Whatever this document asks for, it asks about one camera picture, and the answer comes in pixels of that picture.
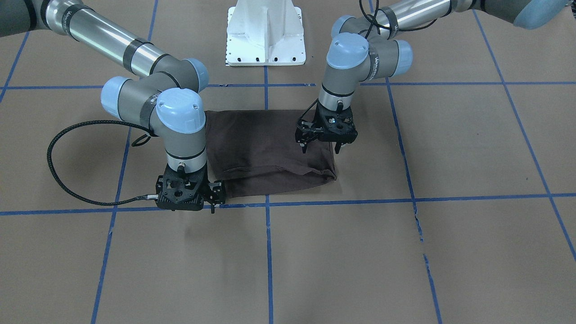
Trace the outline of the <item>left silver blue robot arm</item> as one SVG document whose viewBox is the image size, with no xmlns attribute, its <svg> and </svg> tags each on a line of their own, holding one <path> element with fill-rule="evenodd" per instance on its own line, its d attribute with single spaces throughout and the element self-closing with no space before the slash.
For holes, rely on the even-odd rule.
<svg viewBox="0 0 576 324">
<path fill-rule="evenodd" d="M 478 9 L 524 29 L 536 29 L 566 6 L 565 0 L 402 0 L 376 6 L 361 17 L 342 16 L 331 30 L 331 43 L 319 96 L 312 104 L 313 121 L 296 123 L 295 140 L 305 153 L 311 141 L 334 142 L 335 152 L 355 141 L 351 102 L 362 81 L 407 72 L 413 61 L 408 42 L 399 33 L 430 27 L 453 12 Z"/>
</svg>

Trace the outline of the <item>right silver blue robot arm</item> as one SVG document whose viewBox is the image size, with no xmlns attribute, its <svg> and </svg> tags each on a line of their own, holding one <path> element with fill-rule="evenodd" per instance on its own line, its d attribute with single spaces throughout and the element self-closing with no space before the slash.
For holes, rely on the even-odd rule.
<svg viewBox="0 0 576 324">
<path fill-rule="evenodd" d="M 47 163 L 56 183 L 78 200 L 99 206 L 117 206 L 153 200 L 169 211 L 212 211 L 226 201 L 223 181 L 208 178 L 206 115 L 200 92 L 208 86 L 206 66 L 195 58 L 178 59 L 147 39 L 101 16 L 81 0 L 3 0 L 1 36 L 49 30 L 85 44 L 123 66 L 135 78 L 114 76 L 102 87 L 100 101 L 113 120 L 72 125 L 58 133 L 47 149 Z M 56 142 L 84 126 L 116 124 L 140 129 L 132 142 L 141 146 L 150 138 L 164 142 L 167 164 L 157 178 L 156 192 L 117 202 L 99 202 L 69 189 L 56 173 L 52 150 Z"/>
</svg>

